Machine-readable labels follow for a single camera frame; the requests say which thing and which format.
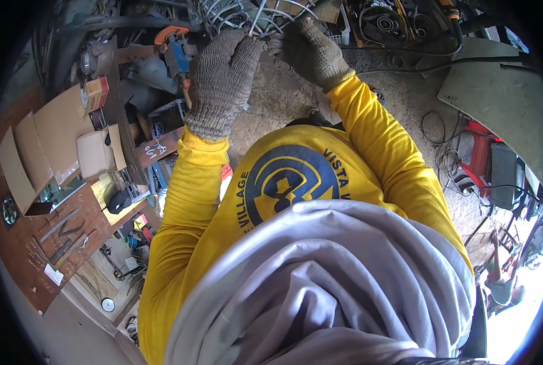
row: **concrete floor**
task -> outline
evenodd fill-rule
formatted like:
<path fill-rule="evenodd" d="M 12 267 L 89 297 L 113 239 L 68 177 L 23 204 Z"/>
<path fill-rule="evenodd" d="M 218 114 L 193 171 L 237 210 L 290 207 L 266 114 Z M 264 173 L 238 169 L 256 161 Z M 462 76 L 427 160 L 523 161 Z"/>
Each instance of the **concrete floor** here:
<path fill-rule="evenodd" d="M 375 59 L 366 53 L 354 52 L 357 53 L 345 54 L 345 58 L 356 69 L 367 68 L 370 63 L 376 64 Z M 304 80 L 287 64 L 263 53 L 260 65 L 253 80 L 249 109 L 239 115 L 233 126 L 229 149 L 233 169 L 255 141 L 296 118 L 305 117 L 313 107 L 319 107 L 333 123 L 340 121 L 339 116 L 330 109 L 328 98 L 322 90 Z M 375 73 L 361 77 L 372 88 L 385 94 L 388 111 L 413 138 L 429 166 L 437 166 L 436 150 L 420 130 L 422 116 L 431 110 L 438 111 L 446 125 L 446 138 L 451 136 L 457 121 L 457 111 L 436 99 L 446 74 L 447 71 L 437 71 L 426 79 L 421 75 L 393 73 Z M 426 119 L 424 128 L 431 139 L 442 139 L 443 128 L 440 123 Z M 447 190 L 445 195 L 456 230 L 465 241 L 482 221 L 483 214 L 488 214 L 487 209 L 481 211 L 475 194 L 463 197 Z M 489 233 L 496 226 L 508 223 L 509 219 L 509 212 L 496 214 L 488 219 L 473 237 L 467 246 L 473 266 L 482 265 L 491 257 L 494 248 L 489 241 Z"/>

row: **hand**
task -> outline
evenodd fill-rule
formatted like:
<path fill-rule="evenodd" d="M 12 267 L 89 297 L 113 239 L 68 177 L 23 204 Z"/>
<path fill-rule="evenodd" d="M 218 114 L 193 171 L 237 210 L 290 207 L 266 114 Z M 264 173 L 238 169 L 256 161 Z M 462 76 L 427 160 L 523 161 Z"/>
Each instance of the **hand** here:
<path fill-rule="evenodd" d="M 243 108 L 253 83 L 253 74 L 265 43 L 246 37 L 245 30 L 218 35 L 190 62 L 190 99 L 193 107 L 185 122 L 205 141 L 220 141 Z"/>
<path fill-rule="evenodd" d="M 325 93 L 355 74 L 339 46 L 322 34 L 310 17 L 288 25 L 284 34 L 274 33 L 270 37 L 269 54 L 288 63 Z"/>

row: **shirt logo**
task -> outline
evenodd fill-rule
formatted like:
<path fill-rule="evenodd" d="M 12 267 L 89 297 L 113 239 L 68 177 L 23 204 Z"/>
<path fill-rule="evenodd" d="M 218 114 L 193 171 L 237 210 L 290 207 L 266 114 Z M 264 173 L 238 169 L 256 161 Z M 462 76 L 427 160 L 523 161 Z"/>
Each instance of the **shirt logo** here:
<path fill-rule="evenodd" d="M 302 145 L 269 150 L 253 165 L 245 183 L 245 206 L 253 225 L 299 201 L 338 198 L 334 167 Z"/>

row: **round gauge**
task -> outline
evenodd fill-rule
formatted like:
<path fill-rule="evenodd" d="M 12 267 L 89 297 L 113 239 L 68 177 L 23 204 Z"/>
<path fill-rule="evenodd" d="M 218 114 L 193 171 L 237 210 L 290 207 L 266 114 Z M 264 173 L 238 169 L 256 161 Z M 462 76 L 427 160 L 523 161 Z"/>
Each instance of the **round gauge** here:
<path fill-rule="evenodd" d="M 101 308 L 106 312 L 113 312 L 115 309 L 115 302 L 111 298 L 105 298 L 101 301 Z"/>

